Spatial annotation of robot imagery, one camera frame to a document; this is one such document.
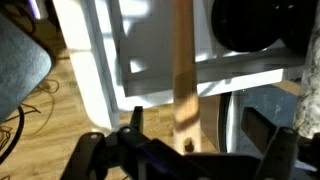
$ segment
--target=black cable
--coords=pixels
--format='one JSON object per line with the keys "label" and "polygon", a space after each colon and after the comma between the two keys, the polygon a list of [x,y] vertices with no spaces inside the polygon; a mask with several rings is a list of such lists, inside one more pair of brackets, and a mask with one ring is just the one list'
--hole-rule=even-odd
{"label": "black cable", "polygon": [[[32,109],[33,109],[33,110],[31,110],[31,111],[27,111],[27,112],[25,112],[25,113],[24,113],[24,115],[26,115],[26,114],[30,114],[30,113],[34,113],[34,112],[37,112],[37,113],[41,114],[41,112],[40,112],[37,108],[35,108],[35,107],[31,106],[31,105],[24,104],[24,103],[22,103],[21,105],[23,105],[23,106],[26,106],[26,107],[29,107],[29,108],[32,108]],[[20,116],[20,115],[13,116],[13,117],[11,117],[11,118],[9,118],[9,119],[6,119],[4,122],[12,121],[12,120],[14,120],[15,118],[17,118],[17,117],[19,117],[19,116]]]}
{"label": "black cable", "polygon": [[16,135],[13,137],[11,144],[8,146],[8,148],[4,151],[4,153],[0,156],[0,165],[6,160],[6,158],[10,155],[14,147],[17,145],[20,136],[22,134],[22,130],[24,127],[24,113],[23,109],[21,106],[18,107],[19,115],[20,115],[20,120],[19,120],[19,125],[17,128]]}
{"label": "black cable", "polygon": [[7,145],[8,141],[10,140],[11,134],[9,131],[3,131],[5,133],[6,138],[0,144],[0,152],[2,149]]}

